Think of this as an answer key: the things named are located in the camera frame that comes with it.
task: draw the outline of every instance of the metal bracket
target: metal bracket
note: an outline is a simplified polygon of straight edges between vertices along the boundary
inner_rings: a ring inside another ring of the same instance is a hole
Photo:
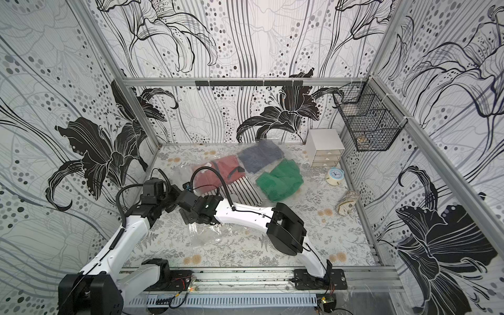
[[[333,269],[330,277],[331,284],[334,285],[335,290],[348,289],[343,269]],[[306,269],[294,269],[294,278],[291,281],[294,282],[297,290],[319,290],[329,287],[321,278],[311,276]]]
[[[415,119],[415,117],[410,117],[410,116],[404,116],[403,120],[399,122],[399,128],[403,128],[404,125],[408,122],[408,118],[410,119]]]
[[[144,291],[155,292],[155,291],[183,291],[184,287],[187,287],[191,283],[191,276],[193,272],[191,270],[170,270],[170,278],[167,280],[167,285],[156,284],[148,287]]]

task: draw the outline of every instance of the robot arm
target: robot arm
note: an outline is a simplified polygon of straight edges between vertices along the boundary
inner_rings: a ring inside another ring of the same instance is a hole
[[[165,193],[163,181],[157,178],[144,183],[141,201],[126,212],[125,228],[120,227],[94,259],[79,273],[62,279],[58,287],[60,314],[121,312],[124,304],[146,288],[170,283],[168,263],[164,260],[145,261],[121,280],[118,275],[135,245],[161,213],[169,213],[176,206],[180,206],[186,224],[235,223],[266,233],[278,251],[299,256],[310,275],[329,284],[331,263],[322,263],[306,235],[303,221],[285,204],[266,208],[231,205],[220,196],[199,197],[175,185]]]

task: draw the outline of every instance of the alarm clock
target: alarm clock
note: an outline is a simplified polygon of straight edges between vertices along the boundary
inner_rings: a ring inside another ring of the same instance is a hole
[[[345,178],[345,172],[337,167],[331,167],[326,174],[326,181],[331,185],[339,185]]]

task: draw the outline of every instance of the black wire mesh basket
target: black wire mesh basket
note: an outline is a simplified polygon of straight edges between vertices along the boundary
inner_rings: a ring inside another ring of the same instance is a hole
[[[386,151],[401,131],[382,99],[366,83],[341,88],[344,97],[333,94],[357,151]]]

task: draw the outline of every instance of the green clothing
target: green clothing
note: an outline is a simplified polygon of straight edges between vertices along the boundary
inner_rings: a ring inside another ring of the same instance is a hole
[[[299,167],[294,160],[282,160],[271,172],[264,172],[256,184],[273,202],[284,200],[303,184]]]

